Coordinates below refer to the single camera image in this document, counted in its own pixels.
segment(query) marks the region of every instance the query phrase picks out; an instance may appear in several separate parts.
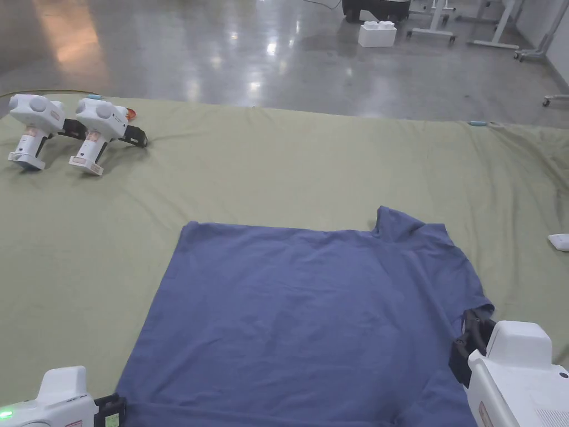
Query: rolling stand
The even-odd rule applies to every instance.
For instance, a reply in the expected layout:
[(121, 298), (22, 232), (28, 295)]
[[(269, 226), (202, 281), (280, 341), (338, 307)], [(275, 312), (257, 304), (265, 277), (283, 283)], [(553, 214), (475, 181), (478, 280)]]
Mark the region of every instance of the rolling stand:
[(410, 38), (414, 33), (419, 34), (432, 34), (432, 35), (439, 35), (443, 37), (448, 37), (448, 42), (450, 44), (454, 43), (456, 40), (456, 36), (454, 33), (450, 31), (441, 31), (438, 30), (439, 28), (439, 21), (443, 14), (443, 6), (446, 0), (436, 0), (436, 9), (435, 13), (433, 14), (431, 26), (429, 28), (413, 28), (407, 32), (407, 38)]
[[(508, 19), (510, 18), (510, 14), (514, 10), (516, 6), (517, 0), (509, 0), (506, 4), (506, 9), (504, 13), (502, 13), (502, 17), (498, 22), (498, 26), (496, 27), (496, 31), (494, 32), (494, 37), (492, 40), (473, 40), (474, 38), (474, 31), (476, 30), (476, 26), (472, 28), (471, 37), (468, 41), (470, 44), (477, 44), (479, 46), (489, 46), (489, 47), (501, 47), (504, 49), (519, 49), (517, 44), (507, 44), (507, 43), (500, 43), (500, 37), (502, 37), (502, 33), (504, 32), (504, 28), (508, 23)], [(484, 14), (484, 9), (486, 8), (487, 2), (485, 0), (480, 0), (480, 5), (478, 8), (478, 13), (476, 14), (475, 22), (482, 22), (482, 15)]]

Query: white block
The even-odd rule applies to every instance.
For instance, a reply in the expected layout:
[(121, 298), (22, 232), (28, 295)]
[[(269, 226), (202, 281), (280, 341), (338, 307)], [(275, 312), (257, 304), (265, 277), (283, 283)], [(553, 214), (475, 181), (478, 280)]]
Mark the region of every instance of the white block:
[(391, 21), (366, 21), (360, 27), (358, 43), (363, 47), (391, 47), (396, 34), (397, 28)]

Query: concrete floor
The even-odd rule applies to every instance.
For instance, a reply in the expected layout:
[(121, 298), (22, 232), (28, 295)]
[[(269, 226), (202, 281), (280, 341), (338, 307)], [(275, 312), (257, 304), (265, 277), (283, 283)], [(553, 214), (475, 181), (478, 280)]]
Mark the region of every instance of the concrete floor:
[[(322, 0), (334, 5), (336, 0)], [(422, 9), (421, 0), (414, 9)], [(450, 0), (459, 12), (476, 2)], [(500, 13), (492, 5), (490, 13)], [(0, 92), (83, 89), (109, 96), (266, 106), (354, 116), (492, 120), (568, 127), (543, 63), (416, 35), (364, 49), (359, 27), (302, 0), (3, 0)], [(492, 27), (479, 28), (490, 38)], [(524, 44), (511, 30), (506, 41)]]

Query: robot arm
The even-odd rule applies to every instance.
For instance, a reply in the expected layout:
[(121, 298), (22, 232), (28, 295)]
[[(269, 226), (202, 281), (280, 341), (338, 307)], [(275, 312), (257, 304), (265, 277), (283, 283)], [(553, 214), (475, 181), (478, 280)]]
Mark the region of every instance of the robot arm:
[(10, 99), (10, 115), (26, 126), (11, 160), (26, 169), (42, 170), (46, 164), (40, 159), (45, 142), (54, 134), (85, 139), (85, 127), (65, 118), (63, 105), (39, 95), (14, 95)]
[(101, 175), (103, 168), (97, 162), (112, 140), (120, 139), (141, 148), (148, 144), (144, 131), (128, 124), (125, 107), (85, 98), (79, 101), (76, 113), (76, 120), (68, 119), (61, 102), (39, 95), (14, 95), (10, 99), (10, 114), (23, 123), (26, 130), (8, 159), (25, 169), (42, 170), (46, 164), (40, 152), (48, 139), (60, 134), (83, 141), (69, 164)]
[(551, 364), (551, 339), (539, 325), (463, 316), (449, 366), (464, 386), (479, 427), (569, 426), (569, 373)]
[(3, 427), (104, 427), (124, 422), (126, 401), (118, 395), (93, 400), (83, 366), (52, 369), (35, 400), (0, 408)]
[(93, 175), (101, 175), (103, 168), (97, 164), (109, 142), (120, 139), (144, 148), (148, 144), (146, 134), (126, 119), (127, 109), (110, 102), (84, 98), (77, 107), (77, 120), (89, 133), (79, 152), (71, 156), (69, 164)]

